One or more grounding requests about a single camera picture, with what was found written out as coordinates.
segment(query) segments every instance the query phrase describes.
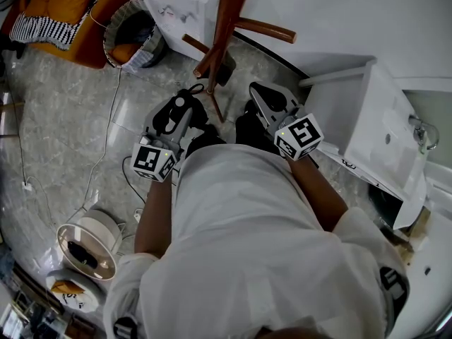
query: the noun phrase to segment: gray tile floor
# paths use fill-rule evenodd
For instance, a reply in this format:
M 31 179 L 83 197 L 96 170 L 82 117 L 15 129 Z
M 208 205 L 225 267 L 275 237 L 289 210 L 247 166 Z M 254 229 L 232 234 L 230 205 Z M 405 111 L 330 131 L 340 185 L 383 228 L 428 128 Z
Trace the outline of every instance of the gray tile floor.
M 219 125 L 209 99 L 200 98 L 220 135 L 233 143 L 233 122 L 249 99 L 250 82 L 273 81 L 285 85 L 300 102 L 306 100 L 307 93 L 298 88 L 297 74 L 246 43 L 233 40 L 230 53 L 237 69 L 227 86 L 216 90 L 227 121 Z M 18 140 L 0 140 L 0 227 L 19 264 L 43 283 L 45 274 L 59 265 L 55 254 L 56 228 L 83 205 L 90 171 L 102 156 L 119 69 L 110 66 L 89 69 L 33 48 L 28 48 L 21 60 L 10 52 L 4 52 L 4 56 L 14 97 L 16 101 L 25 101 L 24 109 L 19 110 L 25 175 L 35 177 L 39 183 L 30 179 L 34 192 L 22 189 Z M 133 144 L 138 141 L 145 115 L 178 89 L 196 82 L 192 74 L 195 66 L 194 60 L 170 52 L 153 68 L 134 75 L 121 72 L 108 128 L 107 154 L 93 170 L 84 207 L 88 209 L 95 204 L 117 222 L 126 222 L 125 235 L 135 232 L 137 223 L 133 213 L 143 203 L 127 186 L 121 161 L 131 154 Z M 11 96 L 7 95 L 5 102 L 10 101 Z M 2 116 L 0 133 L 15 131 L 13 119 L 11 112 Z M 196 130 L 190 130 L 183 144 L 188 145 L 196 134 Z M 359 206 L 374 222 L 379 221 L 363 181 L 319 152 L 312 156 L 349 206 Z M 150 182 L 128 168 L 126 173 L 145 197 Z M 49 199 L 51 215 L 43 190 Z M 119 251 L 129 253 L 132 247 L 133 238 L 126 239 Z

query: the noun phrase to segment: wooden coat rack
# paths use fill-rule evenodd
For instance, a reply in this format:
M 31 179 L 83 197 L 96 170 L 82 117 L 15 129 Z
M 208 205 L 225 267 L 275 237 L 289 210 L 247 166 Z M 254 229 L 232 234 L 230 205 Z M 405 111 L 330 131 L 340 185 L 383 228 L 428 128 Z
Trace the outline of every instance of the wooden coat rack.
M 217 23 L 215 26 L 213 46 L 210 49 L 187 34 L 182 37 L 183 41 L 206 54 L 199 62 L 193 73 L 195 77 L 200 78 L 207 71 L 207 69 L 210 68 L 206 92 L 211 98 L 218 118 L 222 123 L 224 122 L 224 119 L 214 96 L 214 89 L 217 84 L 215 78 L 225 57 L 226 49 L 231 40 L 234 29 L 241 28 L 258 32 L 291 44 L 293 44 L 297 38 L 297 33 L 294 31 L 257 20 L 240 18 L 240 11 L 242 11 L 245 1 L 246 0 L 220 0 L 220 3 L 218 4 Z

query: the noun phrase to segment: black baseboard trim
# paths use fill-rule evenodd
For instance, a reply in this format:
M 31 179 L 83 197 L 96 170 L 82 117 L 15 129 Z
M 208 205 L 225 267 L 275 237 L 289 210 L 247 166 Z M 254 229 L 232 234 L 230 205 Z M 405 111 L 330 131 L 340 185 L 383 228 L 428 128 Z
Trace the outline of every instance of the black baseboard trim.
M 275 52 L 272 52 L 271 50 L 267 49 L 263 45 L 260 45 L 258 42 L 255 42 L 254 40 L 250 39 L 249 37 L 241 34 L 240 32 L 238 32 L 236 30 L 234 30 L 232 35 L 235 36 L 236 38 L 243 40 L 244 42 L 250 44 L 251 46 L 261 50 L 262 52 L 266 53 L 268 56 L 274 58 L 277 62 L 281 63 L 283 66 L 286 66 L 291 71 L 294 71 L 295 73 L 297 73 L 300 76 L 300 79 L 309 78 L 308 75 L 306 75 L 305 73 L 300 71 L 295 65 L 289 63 L 287 60 L 285 60 L 281 56 L 277 55 Z

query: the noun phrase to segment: patterned throw blanket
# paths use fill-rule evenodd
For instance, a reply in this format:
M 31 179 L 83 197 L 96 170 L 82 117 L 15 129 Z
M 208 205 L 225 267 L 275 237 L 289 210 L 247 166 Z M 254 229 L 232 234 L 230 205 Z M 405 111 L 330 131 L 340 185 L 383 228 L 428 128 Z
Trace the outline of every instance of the patterned throw blanket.
M 25 16 L 21 13 L 9 33 L 11 40 L 17 42 L 49 42 L 58 49 L 69 50 L 78 29 L 89 11 L 75 25 L 55 21 L 47 16 Z

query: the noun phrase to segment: black cord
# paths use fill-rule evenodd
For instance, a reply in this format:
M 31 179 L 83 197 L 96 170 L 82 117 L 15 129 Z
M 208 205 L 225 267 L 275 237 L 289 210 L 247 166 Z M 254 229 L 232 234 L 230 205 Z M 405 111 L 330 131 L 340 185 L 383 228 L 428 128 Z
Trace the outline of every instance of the black cord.
M 25 178 L 25 168 L 23 166 L 22 140 L 20 139 L 20 129 L 19 129 L 19 120 L 17 118 L 16 102 L 14 101 L 13 92 L 11 91 L 11 85 L 9 84 L 8 72 L 6 71 L 6 67 L 5 67 L 5 77 L 6 77 L 6 82 L 8 83 L 9 94 L 11 96 L 11 100 L 13 101 L 14 117 L 16 118 L 17 137 L 19 138 L 20 162 L 22 163 L 23 183 L 26 184 L 27 182 L 26 182 L 26 178 Z
M 124 159 L 122 160 L 121 168 L 122 168 L 122 173 L 123 173 L 123 175 L 124 175 L 124 178 L 126 179 L 127 184 L 130 186 L 130 188 L 133 189 L 133 191 L 134 191 L 134 192 L 136 193 L 136 195 L 142 200 L 142 202 L 143 202 L 144 204 L 146 204 L 146 202 L 144 201 L 144 198 L 141 197 L 140 194 L 139 194 L 139 193 L 134 189 L 134 187 L 130 184 L 129 179 L 127 178 L 126 172 L 124 171 L 124 162 L 126 162 L 126 159 L 127 159 L 127 158 L 132 158 L 132 156 L 131 156 L 131 155 L 128 155 L 127 157 L 124 157 Z

